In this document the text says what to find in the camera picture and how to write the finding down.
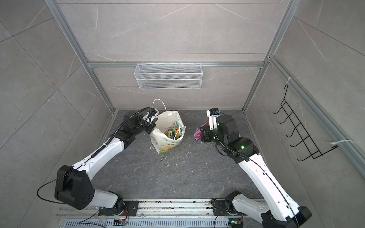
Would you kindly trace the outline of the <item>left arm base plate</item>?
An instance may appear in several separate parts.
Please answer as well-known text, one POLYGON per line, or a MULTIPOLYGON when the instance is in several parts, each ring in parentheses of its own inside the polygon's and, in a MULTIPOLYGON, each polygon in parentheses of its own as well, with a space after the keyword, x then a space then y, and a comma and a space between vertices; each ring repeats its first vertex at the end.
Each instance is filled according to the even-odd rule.
POLYGON ((117 202, 117 206, 112 209, 102 207, 98 213, 99 216, 136 216, 138 211, 139 201, 127 200, 117 202))

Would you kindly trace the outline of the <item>white floral paper bag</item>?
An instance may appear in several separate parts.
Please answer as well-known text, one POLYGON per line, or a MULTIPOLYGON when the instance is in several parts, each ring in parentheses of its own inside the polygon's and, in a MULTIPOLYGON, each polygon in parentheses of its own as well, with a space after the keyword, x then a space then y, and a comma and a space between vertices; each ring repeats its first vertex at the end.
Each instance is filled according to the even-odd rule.
POLYGON ((155 128, 150 133, 151 142, 158 154, 163 154, 179 146, 184 138, 186 126, 178 111, 168 111, 164 102, 160 99, 164 107, 164 112, 160 113, 156 118, 155 128))

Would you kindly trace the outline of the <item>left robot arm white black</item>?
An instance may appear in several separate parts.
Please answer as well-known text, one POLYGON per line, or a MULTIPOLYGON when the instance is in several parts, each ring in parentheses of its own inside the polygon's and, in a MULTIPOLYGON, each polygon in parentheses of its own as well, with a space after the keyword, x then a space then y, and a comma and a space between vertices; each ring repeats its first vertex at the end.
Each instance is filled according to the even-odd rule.
POLYGON ((158 110, 143 108, 129 112, 108 140, 93 153, 71 166, 64 165, 57 172, 55 199, 77 210, 100 207, 119 215, 124 210, 123 197, 113 192, 97 190, 91 181, 98 171, 117 154, 127 148, 142 132, 150 134, 155 128, 158 110))

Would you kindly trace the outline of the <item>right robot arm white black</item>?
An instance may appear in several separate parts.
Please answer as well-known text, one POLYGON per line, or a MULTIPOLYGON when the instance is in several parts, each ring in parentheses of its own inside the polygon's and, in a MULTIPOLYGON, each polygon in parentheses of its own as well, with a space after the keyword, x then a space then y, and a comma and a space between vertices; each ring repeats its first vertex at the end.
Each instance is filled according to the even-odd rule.
POLYGON ((242 137, 231 115, 212 108, 207 111, 208 124, 200 127, 200 140, 215 143, 219 154, 230 157, 251 178, 265 202, 249 199, 239 191, 225 198, 228 213, 243 213, 261 223, 265 228, 298 228, 308 221, 312 213, 298 205, 281 187, 267 167, 258 148, 242 137))

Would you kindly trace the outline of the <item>pink purple snack packet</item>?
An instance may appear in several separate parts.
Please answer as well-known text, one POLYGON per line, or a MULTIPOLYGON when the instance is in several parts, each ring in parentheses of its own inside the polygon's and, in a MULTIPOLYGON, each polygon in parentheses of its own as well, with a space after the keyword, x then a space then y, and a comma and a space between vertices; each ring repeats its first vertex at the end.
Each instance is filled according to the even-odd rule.
POLYGON ((201 127, 204 127, 206 125, 209 125, 209 121, 196 129, 196 131, 194 132, 195 141, 199 141, 201 139, 201 136, 202 136, 201 127))

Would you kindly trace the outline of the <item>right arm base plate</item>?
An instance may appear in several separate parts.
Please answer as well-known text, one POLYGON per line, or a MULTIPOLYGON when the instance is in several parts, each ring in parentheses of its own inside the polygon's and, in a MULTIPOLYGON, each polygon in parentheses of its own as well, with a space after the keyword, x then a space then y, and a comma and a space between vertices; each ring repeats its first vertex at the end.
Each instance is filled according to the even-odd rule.
POLYGON ((217 200, 212 199, 210 201, 212 208, 213 208, 213 214, 215 216, 236 216, 237 213, 234 213, 233 211, 229 211, 229 209, 226 206, 225 200, 217 200))

